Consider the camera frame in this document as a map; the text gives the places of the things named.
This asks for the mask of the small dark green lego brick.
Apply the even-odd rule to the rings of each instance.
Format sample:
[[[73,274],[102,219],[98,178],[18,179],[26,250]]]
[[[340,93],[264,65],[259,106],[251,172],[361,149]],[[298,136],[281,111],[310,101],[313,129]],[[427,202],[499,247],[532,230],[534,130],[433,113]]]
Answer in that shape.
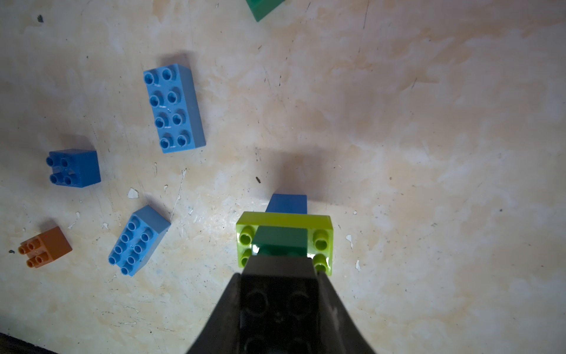
[[[256,22],[261,21],[283,2],[284,0],[246,0]]]

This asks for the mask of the black small lego brick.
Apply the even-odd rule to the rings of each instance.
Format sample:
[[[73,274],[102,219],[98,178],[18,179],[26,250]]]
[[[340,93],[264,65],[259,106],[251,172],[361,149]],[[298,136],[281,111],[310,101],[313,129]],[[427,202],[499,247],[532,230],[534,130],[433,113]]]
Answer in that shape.
[[[251,257],[240,292],[241,353],[316,353],[318,280],[306,257]]]

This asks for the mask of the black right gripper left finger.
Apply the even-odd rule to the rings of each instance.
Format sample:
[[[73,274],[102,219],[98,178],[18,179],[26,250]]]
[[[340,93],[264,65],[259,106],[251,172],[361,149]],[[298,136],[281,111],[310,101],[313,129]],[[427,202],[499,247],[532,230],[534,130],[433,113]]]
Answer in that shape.
[[[239,353],[240,286],[241,274],[236,273],[187,354]]]

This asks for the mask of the lime green lego brick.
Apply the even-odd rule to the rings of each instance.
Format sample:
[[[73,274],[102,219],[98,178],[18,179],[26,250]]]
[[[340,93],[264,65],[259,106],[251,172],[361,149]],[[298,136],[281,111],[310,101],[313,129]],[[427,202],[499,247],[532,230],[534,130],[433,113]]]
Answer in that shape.
[[[237,263],[243,268],[259,252],[256,234],[260,227],[291,228],[307,231],[306,256],[317,271],[333,274],[334,229],[330,216],[277,212],[244,212],[236,223]]]

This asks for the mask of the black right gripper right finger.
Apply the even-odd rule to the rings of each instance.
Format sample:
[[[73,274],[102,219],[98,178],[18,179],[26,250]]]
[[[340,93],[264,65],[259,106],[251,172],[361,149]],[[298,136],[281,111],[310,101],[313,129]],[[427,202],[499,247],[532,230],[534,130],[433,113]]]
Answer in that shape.
[[[319,352],[374,354],[323,272],[318,273],[318,288]]]

